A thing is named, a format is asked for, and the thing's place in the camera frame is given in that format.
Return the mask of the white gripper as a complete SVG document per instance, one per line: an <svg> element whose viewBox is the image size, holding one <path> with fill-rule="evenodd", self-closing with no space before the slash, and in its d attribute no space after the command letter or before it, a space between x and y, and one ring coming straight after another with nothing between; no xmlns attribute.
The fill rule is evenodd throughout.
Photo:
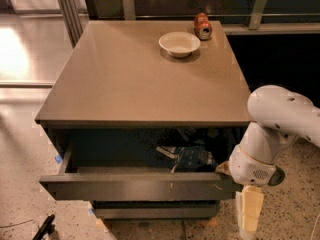
<svg viewBox="0 0 320 240"><path fill-rule="evenodd" d="M236 183L247 185L236 193L239 235L242 240L254 240L264 202L260 187L281 184L285 179L285 172L274 164L255 160L239 145L232 151L229 162L219 164L215 172L231 175Z"/></svg>

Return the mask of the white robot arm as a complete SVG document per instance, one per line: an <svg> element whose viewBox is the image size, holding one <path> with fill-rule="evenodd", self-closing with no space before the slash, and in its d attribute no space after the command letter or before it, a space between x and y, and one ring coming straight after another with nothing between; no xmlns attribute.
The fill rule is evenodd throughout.
<svg viewBox="0 0 320 240"><path fill-rule="evenodd" d="M320 109L307 97L275 85L253 91L247 108L253 121L216 171L243 186L236 194L239 235L254 240L264 201L261 188L285 178L276 157L298 137L320 146Z"/></svg>

